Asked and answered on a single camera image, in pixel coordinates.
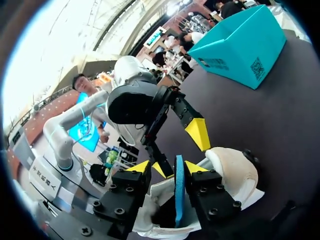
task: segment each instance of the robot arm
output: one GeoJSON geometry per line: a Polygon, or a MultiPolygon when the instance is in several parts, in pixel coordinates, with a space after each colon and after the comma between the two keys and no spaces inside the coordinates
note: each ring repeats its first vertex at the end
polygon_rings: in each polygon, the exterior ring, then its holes
{"type": "Polygon", "coordinates": [[[108,95],[106,91],[99,91],[62,114],[50,118],[44,124],[43,134],[55,152],[60,169],[68,171],[73,166],[71,154],[74,140],[67,131],[90,115],[97,106],[105,104],[108,95]]]}

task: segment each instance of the black hair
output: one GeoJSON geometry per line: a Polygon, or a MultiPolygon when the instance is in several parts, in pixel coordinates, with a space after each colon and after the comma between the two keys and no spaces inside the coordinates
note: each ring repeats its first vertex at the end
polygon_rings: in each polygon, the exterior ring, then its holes
{"type": "Polygon", "coordinates": [[[187,36],[187,35],[188,35],[188,33],[186,31],[183,31],[182,33],[179,34],[179,40],[181,42],[185,42],[186,41],[185,36],[187,36]]]}
{"type": "Polygon", "coordinates": [[[223,2],[221,0],[220,1],[218,0],[215,4],[215,8],[219,10],[220,4],[223,4],[223,2]]]}
{"type": "Polygon", "coordinates": [[[77,89],[76,89],[76,82],[77,82],[77,80],[78,80],[79,78],[81,78],[81,77],[85,77],[85,78],[86,78],[86,75],[84,75],[84,74],[82,74],[82,73],[79,73],[77,76],[75,76],[75,77],[73,78],[73,80],[72,80],[72,88],[73,88],[74,90],[77,90],[77,89]]]}

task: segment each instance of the screw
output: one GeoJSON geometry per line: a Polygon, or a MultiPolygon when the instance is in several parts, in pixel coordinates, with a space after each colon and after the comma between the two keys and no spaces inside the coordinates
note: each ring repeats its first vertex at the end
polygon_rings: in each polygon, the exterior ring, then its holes
{"type": "Polygon", "coordinates": [[[218,186],[216,186],[217,189],[222,190],[225,189],[225,186],[223,186],[222,184],[219,184],[218,186]]]}
{"type": "Polygon", "coordinates": [[[117,185],[115,185],[115,184],[111,184],[111,185],[110,185],[110,189],[111,189],[111,190],[114,190],[114,189],[116,189],[116,188],[117,188],[117,185]]]}
{"type": "Polygon", "coordinates": [[[241,202],[240,202],[240,201],[235,201],[235,202],[233,203],[233,207],[234,207],[234,208],[241,208],[241,202]]]}
{"type": "Polygon", "coordinates": [[[126,190],[128,193],[132,193],[135,189],[134,189],[133,187],[128,186],[125,190],[126,190]]]}
{"type": "Polygon", "coordinates": [[[83,226],[80,230],[81,234],[85,237],[89,237],[92,234],[92,230],[88,226],[83,226]]]}
{"type": "Polygon", "coordinates": [[[205,187],[202,187],[202,188],[200,188],[200,193],[206,193],[207,192],[207,189],[205,188],[205,187]]]}
{"type": "Polygon", "coordinates": [[[117,215],[123,215],[126,211],[123,208],[116,208],[114,213],[117,215]]]}
{"type": "Polygon", "coordinates": [[[209,210],[208,213],[209,213],[210,216],[215,216],[215,215],[218,214],[218,209],[213,208],[213,209],[209,210]]]}

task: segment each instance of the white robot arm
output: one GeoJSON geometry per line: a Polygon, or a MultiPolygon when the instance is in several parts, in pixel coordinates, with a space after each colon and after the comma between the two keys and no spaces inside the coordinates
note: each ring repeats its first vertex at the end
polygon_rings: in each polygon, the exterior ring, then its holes
{"type": "MultiPolygon", "coordinates": [[[[135,57],[121,57],[114,66],[112,90],[122,85],[134,85],[136,81],[157,84],[154,76],[135,57]]],[[[44,124],[43,134],[54,150],[58,167],[61,170],[68,171],[73,166],[71,154],[74,140],[67,131],[89,116],[97,106],[106,105],[108,96],[107,91],[99,91],[62,114],[50,118],[44,124]]]]}
{"type": "Polygon", "coordinates": [[[71,154],[74,140],[67,131],[89,116],[97,106],[105,104],[108,95],[106,91],[99,91],[44,124],[43,134],[55,152],[60,169],[68,171],[73,166],[71,154]]]}

